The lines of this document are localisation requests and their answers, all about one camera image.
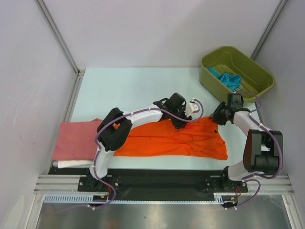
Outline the orange t shirt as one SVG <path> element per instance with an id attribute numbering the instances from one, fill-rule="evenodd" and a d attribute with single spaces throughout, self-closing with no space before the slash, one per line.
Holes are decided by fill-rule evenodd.
<path id="1" fill-rule="evenodd" d="M 225 141 L 218 124 L 203 117 L 176 129 L 170 120 L 148 123 L 132 129 L 115 156 L 197 156 L 227 160 Z"/>

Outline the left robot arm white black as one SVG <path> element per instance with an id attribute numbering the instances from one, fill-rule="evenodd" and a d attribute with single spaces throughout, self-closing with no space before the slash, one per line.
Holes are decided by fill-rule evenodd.
<path id="1" fill-rule="evenodd" d="M 170 98 L 153 102 L 147 108 L 123 112 L 113 108 L 97 127 L 94 139 L 97 152 L 90 168 L 89 186 L 99 191 L 105 186 L 105 176 L 114 152 L 120 149 L 127 140 L 130 131 L 136 127 L 170 120 L 177 128 L 184 128 L 192 118 L 192 114 L 202 111 L 195 99 L 187 102 L 179 93 Z"/>

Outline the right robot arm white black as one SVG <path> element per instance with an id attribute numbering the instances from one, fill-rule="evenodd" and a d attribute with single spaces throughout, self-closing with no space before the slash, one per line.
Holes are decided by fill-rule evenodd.
<path id="1" fill-rule="evenodd" d="M 227 101 L 221 102 L 210 115 L 214 123 L 226 125 L 229 121 L 246 136 L 243 159 L 224 169 L 227 175 L 220 179 L 220 187 L 224 191 L 232 191 L 237 181 L 255 176 L 274 179 L 282 171 L 283 134 L 256 120 L 254 111 L 244 108 L 244 99 L 240 93 L 230 93 Z"/>

